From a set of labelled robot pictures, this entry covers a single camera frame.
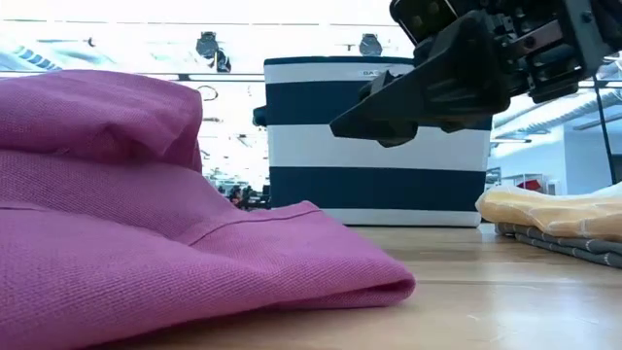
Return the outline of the grey checked towel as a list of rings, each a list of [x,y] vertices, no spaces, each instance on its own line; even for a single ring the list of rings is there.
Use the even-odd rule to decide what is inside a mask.
[[[537,227],[515,224],[495,224],[501,235],[513,236],[517,241],[551,252],[622,269],[622,243],[593,238],[555,237],[544,233]]]

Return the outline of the magenta towel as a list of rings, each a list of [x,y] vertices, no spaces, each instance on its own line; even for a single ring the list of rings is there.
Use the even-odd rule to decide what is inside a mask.
[[[75,350],[264,307],[385,306],[400,262],[316,205],[202,174],[202,100],[140,75],[0,79],[0,350]]]

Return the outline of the thin black pole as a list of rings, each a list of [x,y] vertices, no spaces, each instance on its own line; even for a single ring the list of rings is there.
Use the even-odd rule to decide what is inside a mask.
[[[603,134],[603,138],[604,138],[604,143],[605,143],[605,153],[606,153],[607,163],[608,163],[608,167],[609,167],[611,183],[612,183],[612,185],[615,185],[615,184],[617,184],[617,176],[616,176],[616,172],[615,172],[615,168],[614,168],[614,162],[613,162],[612,152],[611,152],[611,148],[610,148],[610,144],[609,144],[608,132],[607,132],[607,128],[606,128],[604,104],[603,104],[602,96],[601,96],[601,93],[600,93],[601,83],[600,83],[600,81],[599,81],[599,79],[598,79],[596,74],[592,75],[592,80],[593,80],[593,83],[594,83],[593,89],[594,89],[594,92],[596,93],[596,97],[597,97],[600,126],[601,126],[601,130],[602,130],[602,134]]]

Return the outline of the navy white striped basket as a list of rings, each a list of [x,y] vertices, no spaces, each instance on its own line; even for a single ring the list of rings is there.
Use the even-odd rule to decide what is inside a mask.
[[[491,119],[454,133],[422,124],[394,148],[337,138],[329,128],[375,78],[360,71],[411,68],[402,57],[268,58],[262,110],[272,206],[308,200],[353,226],[477,227]]]

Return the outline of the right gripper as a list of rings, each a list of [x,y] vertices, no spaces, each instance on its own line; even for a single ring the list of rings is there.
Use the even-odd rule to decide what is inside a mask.
[[[622,0],[489,0],[489,15],[493,35],[486,13],[471,11],[419,46],[418,64],[390,84],[418,128],[451,133],[506,109],[515,95],[542,103],[575,93],[622,50]],[[330,122],[334,136],[367,139],[365,86],[360,102]]]

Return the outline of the orange checked towel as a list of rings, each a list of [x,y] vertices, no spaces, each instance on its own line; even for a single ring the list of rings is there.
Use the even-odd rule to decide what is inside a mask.
[[[496,224],[535,227],[556,237],[622,242],[622,182],[574,195],[496,186],[482,193],[475,207],[483,219]]]

